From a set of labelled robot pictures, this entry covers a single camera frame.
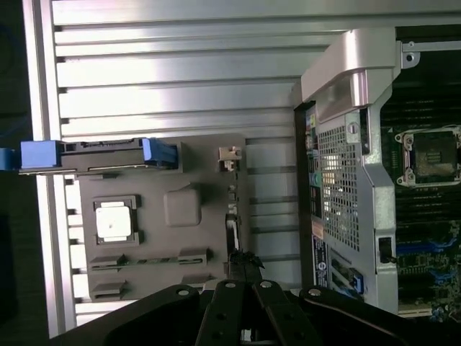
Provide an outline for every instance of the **rectangular slot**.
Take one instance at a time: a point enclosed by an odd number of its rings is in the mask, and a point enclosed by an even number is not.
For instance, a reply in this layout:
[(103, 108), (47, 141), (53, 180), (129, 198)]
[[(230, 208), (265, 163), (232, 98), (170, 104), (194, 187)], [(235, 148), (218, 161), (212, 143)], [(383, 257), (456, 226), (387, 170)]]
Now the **rectangular slot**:
[(310, 187), (310, 213), (322, 218), (322, 198), (319, 187)]
[(381, 263), (392, 262), (392, 239), (390, 237), (379, 239), (379, 251)]
[(398, 315), (404, 319), (432, 316), (432, 307), (429, 304), (399, 304)]
[(416, 299), (434, 299), (435, 291), (432, 288), (436, 282), (430, 273), (417, 275), (399, 275), (399, 301), (414, 301)]
[(90, 293), (93, 301), (119, 301), (123, 294), (123, 283), (100, 283)]
[(346, 297), (359, 299), (361, 301), (364, 300), (363, 296), (359, 295), (350, 285), (346, 285), (344, 278), (338, 275), (338, 272), (333, 269), (331, 271), (331, 288)]
[(357, 294), (364, 293), (364, 278), (357, 270), (342, 265), (334, 258), (331, 260), (331, 270), (345, 286), (355, 290)]

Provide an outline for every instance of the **screw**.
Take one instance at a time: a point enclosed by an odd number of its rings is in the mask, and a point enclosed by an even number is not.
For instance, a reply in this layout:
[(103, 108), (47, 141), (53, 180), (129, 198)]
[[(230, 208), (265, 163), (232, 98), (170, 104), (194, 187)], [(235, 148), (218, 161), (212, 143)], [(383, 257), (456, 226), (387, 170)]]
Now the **screw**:
[(359, 124), (357, 123), (351, 123), (349, 124), (349, 126), (347, 127), (347, 130), (349, 131), (349, 133), (357, 133), (358, 130), (359, 130)]
[(272, 287), (272, 284), (269, 281), (263, 281), (261, 283), (261, 287), (262, 288), (269, 288), (269, 287)]
[(319, 297), (319, 295), (321, 295), (322, 292), (320, 292), (320, 290), (318, 290), (317, 288), (312, 288), (309, 290), (309, 294), (314, 297)]

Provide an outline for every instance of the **pcie slot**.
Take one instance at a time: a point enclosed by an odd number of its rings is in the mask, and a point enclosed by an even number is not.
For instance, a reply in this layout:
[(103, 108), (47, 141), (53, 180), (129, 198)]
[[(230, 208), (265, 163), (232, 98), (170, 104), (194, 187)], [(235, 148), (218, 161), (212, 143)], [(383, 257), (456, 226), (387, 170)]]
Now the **pcie slot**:
[(348, 288), (357, 294), (364, 293), (363, 275), (354, 268), (346, 267), (335, 258), (331, 259), (331, 272)]
[(436, 243), (434, 241), (422, 241), (419, 243), (397, 244), (395, 251), (398, 256), (405, 254), (420, 254), (420, 253), (440, 253), (449, 249), (456, 243), (457, 239), (453, 238), (445, 243)]
[(345, 295), (346, 297), (349, 298), (356, 298), (352, 295), (352, 289), (350, 288), (345, 288), (344, 286), (341, 285), (341, 283), (337, 284), (335, 283), (335, 280), (333, 280), (330, 283), (330, 287), (333, 288), (336, 292), (341, 293)]
[(415, 317), (432, 316), (432, 307), (429, 304), (399, 304), (398, 315), (405, 319), (413, 319)]

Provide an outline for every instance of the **blue ram slot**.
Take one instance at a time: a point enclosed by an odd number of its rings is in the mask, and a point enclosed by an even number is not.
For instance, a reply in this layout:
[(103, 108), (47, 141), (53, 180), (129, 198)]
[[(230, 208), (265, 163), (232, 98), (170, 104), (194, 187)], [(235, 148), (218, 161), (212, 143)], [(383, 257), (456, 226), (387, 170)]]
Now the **blue ram slot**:
[(53, 168), (61, 165), (58, 141), (21, 142), (21, 167), (23, 169)]
[(156, 138), (143, 138), (143, 154), (146, 162), (178, 164), (178, 150)]
[(395, 248), (397, 255), (401, 256), (404, 254), (419, 254), (423, 252), (443, 252), (445, 249), (452, 247), (457, 241), (456, 238), (451, 239), (446, 243), (436, 243), (433, 241), (421, 242), (418, 244), (398, 244)]
[(446, 273), (440, 273), (435, 270), (430, 270), (429, 272), (431, 273), (432, 276), (434, 276), (436, 285), (441, 285), (445, 281), (451, 280), (457, 274), (456, 270), (452, 272), (446, 272)]

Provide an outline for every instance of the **bolt head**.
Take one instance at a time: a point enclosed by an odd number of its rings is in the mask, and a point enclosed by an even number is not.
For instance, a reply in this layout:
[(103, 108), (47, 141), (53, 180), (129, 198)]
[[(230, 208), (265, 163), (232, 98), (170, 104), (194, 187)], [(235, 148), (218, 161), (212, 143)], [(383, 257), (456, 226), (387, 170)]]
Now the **bolt head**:
[(269, 287), (272, 287), (272, 284), (269, 281), (263, 281), (261, 283), (261, 287), (262, 288), (269, 288)]
[(318, 290), (317, 288), (311, 288), (308, 292), (312, 297), (319, 297), (322, 292), (320, 292), (320, 290)]

